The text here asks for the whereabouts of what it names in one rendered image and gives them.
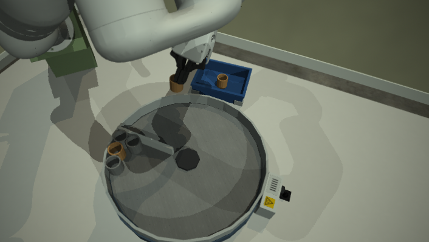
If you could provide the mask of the grey metal bushing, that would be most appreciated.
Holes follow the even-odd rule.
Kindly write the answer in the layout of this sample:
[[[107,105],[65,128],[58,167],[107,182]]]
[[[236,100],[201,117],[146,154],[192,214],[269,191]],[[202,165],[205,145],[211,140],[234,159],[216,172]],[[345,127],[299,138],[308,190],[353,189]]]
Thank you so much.
[[[126,139],[128,137],[128,133],[125,130],[118,130],[114,133],[113,140],[114,142],[120,142],[123,145],[124,149],[127,149],[128,147],[126,146]],[[120,141],[121,139],[124,140]]]
[[[119,163],[118,166],[111,168],[116,163]],[[120,175],[121,173],[123,173],[123,171],[125,169],[125,166],[124,166],[122,160],[117,155],[109,156],[105,160],[105,166],[108,169],[108,171],[110,172],[110,174],[112,174],[114,176]]]
[[[137,143],[135,146],[131,146]],[[139,154],[143,150],[143,145],[138,135],[131,135],[126,139],[126,146],[131,154]]]

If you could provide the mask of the bronze bushing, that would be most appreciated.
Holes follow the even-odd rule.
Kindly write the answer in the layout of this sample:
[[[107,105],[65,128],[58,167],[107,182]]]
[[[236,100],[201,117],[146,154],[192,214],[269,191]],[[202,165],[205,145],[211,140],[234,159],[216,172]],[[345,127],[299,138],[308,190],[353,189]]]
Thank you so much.
[[[120,150],[120,152],[118,152],[116,154],[112,154],[112,153],[115,153],[116,151],[119,151],[119,150]],[[124,160],[126,157],[126,151],[120,142],[113,142],[112,144],[110,144],[108,146],[108,153],[110,156],[112,156],[112,155],[119,156],[121,160]]]
[[[178,93],[178,92],[181,92],[183,90],[184,85],[179,85],[179,84],[173,82],[174,75],[175,74],[173,74],[173,75],[170,76],[170,89],[171,89],[172,92]]]
[[[217,87],[220,89],[224,89],[227,87],[228,76],[225,74],[219,74],[217,77]]]

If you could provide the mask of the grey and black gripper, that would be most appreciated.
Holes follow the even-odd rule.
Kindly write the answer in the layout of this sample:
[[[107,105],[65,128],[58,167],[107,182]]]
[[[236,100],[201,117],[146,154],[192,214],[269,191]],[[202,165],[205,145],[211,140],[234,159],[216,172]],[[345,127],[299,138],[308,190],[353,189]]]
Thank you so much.
[[[209,62],[214,48],[217,31],[215,30],[214,32],[171,48],[170,55],[175,58],[177,63],[177,70],[174,76],[175,83],[184,85],[190,72],[195,69],[205,69],[205,65]]]

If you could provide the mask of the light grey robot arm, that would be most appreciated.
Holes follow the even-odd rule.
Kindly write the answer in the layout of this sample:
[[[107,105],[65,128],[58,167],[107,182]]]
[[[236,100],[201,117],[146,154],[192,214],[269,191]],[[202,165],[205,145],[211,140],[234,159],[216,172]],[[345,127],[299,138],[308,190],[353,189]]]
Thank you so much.
[[[164,0],[0,0],[0,46],[20,59],[65,49],[76,3],[95,50],[124,63],[224,27],[245,0],[174,1],[177,11],[168,13]]]

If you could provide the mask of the blue plastic crate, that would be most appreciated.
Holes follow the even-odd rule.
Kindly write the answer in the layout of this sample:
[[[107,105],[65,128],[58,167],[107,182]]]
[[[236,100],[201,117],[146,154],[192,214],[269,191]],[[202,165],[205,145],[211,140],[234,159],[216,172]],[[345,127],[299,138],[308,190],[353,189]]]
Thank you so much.
[[[252,68],[210,59],[205,69],[198,69],[191,82],[191,93],[202,94],[242,106]],[[228,76],[227,87],[218,88],[219,74]]]

